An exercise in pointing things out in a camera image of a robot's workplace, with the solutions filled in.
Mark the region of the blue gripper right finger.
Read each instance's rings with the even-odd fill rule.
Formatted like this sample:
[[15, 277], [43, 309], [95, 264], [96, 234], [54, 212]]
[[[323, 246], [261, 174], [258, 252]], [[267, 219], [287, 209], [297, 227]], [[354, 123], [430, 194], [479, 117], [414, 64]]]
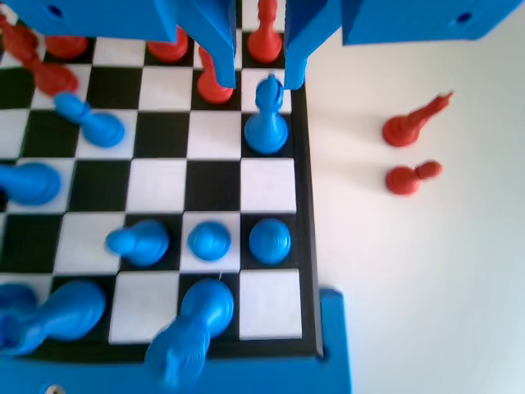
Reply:
[[285, 5], [286, 89], [300, 89], [309, 56], [340, 27], [341, 3], [337, 0], [288, 0]]

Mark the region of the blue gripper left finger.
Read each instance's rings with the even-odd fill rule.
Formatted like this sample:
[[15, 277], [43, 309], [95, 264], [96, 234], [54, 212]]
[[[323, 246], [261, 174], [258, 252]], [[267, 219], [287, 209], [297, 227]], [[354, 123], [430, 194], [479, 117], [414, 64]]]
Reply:
[[217, 82], [235, 88], [236, 1], [178, 1], [177, 24], [212, 56]]

